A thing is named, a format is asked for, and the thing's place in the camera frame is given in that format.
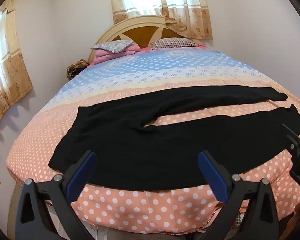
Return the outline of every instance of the wall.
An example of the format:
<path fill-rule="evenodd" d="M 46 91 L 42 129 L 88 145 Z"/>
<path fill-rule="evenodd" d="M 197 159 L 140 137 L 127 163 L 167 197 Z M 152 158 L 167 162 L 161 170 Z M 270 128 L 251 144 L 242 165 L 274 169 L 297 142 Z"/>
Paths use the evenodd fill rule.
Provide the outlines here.
<path fill-rule="evenodd" d="M 223 19 L 217 13 L 220 2 L 224 0 L 208 0 L 218 41 L 214 40 L 214 48 L 251 65 L 300 98 L 300 16 L 289 0 L 226 0 L 228 13 Z M 220 45 L 219 29 L 223 35 L 229 32 L 230 43 L 226 35 Z"/>
<path fill-rule="evenodd" d="M 63 62 L 87 60 L 90 48 L 114 25 L 110 0 L 53 0 L 53 4 Z"/>
<path fill-rule="evenodd" d="M 55 46 L 52 0 L 17 0 L 16 25 L 24 61 L 34 90 L 15 104 L 0 121 L 0 228 L 7 217 L 15 182 L 6 169 L 6 158 L 31 118 L 66 83 L 66 66 Z"/>

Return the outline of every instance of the striped pillow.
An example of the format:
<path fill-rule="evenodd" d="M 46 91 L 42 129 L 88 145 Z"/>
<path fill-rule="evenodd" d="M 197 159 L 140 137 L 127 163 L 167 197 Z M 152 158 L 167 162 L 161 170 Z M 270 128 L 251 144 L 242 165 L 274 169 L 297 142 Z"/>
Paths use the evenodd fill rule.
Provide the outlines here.
<path fill-rule="evenodd" d="M 154 49 L 199 47 L 198 44 L 186 38 L 165 38 L 153 41 L 151 44 Z"/>

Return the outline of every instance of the bed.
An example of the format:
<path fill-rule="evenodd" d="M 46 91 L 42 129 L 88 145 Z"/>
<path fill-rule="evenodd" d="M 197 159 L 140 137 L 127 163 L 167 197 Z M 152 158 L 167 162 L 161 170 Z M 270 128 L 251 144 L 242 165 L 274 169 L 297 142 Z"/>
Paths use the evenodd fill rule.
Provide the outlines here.
<path fill-rule="evenodd" d="M 132 39 L 141 48 L 151 41 L 180 37 L 165 27 L 164 18 L 141 16 L 127 19 L 109 29 L 97 43 Z M 88 62 L 94 54 L 91 51 Z M 287 101 L 221 106 L 158 118 L 153 125 L 167 125 L 215 115 L 239 116 L 270 111 L 294 104 L 300 113 L 300 100 L 281 85 L 227 55 L 203 48 L 148 50 L 106 61 L 82 71 L 36 114 L 13 144 L 7 168 L 20 185 L 32 178 L 51 180 L 58 174 L 48 167 L 61 138 L 71 128 L 79 106 L 170 88 L 209 85 L 272 87 L 288 95 Z M 288 151 L 263 165 L 241 174 L 250 181 L 268 178 L 282 219 L 300 202 L 300 186 L 290 177 Z M 244 214 L 248 202 L 243 201 Z M 185 234 L 208 227 L 221 205 L 208 185 L 158 192 L 126 191 L 87 184 L 72 204 L 78 217 L 90 224 L 136 233 Z"/>

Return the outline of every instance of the curtain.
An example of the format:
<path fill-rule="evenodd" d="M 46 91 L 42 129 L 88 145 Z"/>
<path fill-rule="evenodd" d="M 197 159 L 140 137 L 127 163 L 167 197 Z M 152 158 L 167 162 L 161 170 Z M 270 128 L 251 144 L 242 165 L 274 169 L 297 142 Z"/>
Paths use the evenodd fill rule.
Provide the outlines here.
<path fill-rule="evenodd" d="M 141 15 L 159 15 L 181 36 L 212 39 L 206 0 L 111 0 L 111 4 L 115 24 Z"/>
<path fill-rule="evenodd" d="M 18 44 L 15 1 L 5 0 L 0 7 L 0 119 L 33 89 Z"/>

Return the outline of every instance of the wooden headboard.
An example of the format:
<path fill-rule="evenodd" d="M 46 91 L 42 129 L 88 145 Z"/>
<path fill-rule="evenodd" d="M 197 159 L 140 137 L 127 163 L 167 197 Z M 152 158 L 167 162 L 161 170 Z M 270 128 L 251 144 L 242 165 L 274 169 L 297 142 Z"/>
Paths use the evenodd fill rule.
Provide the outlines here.
<path fill-rule="evenodd" d="M 106 31 L 97 41 L 103 43 L 106 41 L 134 40 L 140 48 L 146 48 L 152 41 L 163 38 L 182 37 L 181 35 L 168 29 L 165 25 L 165 17 L 155 15 L 145 15 L 130 18 L 117 23 Z M 91 63 L 94 58 L 94 50 L 91 50 L 88 62 Z"/>

